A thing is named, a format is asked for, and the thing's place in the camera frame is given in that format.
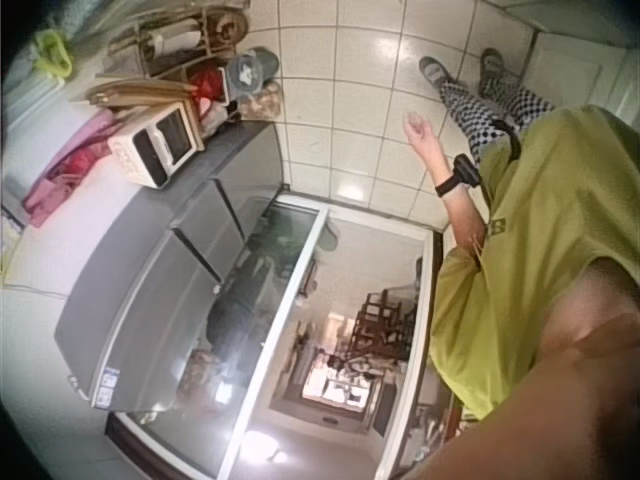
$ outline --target white tile wall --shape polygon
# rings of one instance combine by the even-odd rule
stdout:
[[[403,117],[427,117],[450,159],[469,147],[420,58],[437,58],[477,91],[482,51],[498,48],[520,74],[533,35],[480,0],[252,0],[248,17],[238,48],[280,55],[285,102],[276,121],[292,189],[436,228],[443,210],[406,145]]]

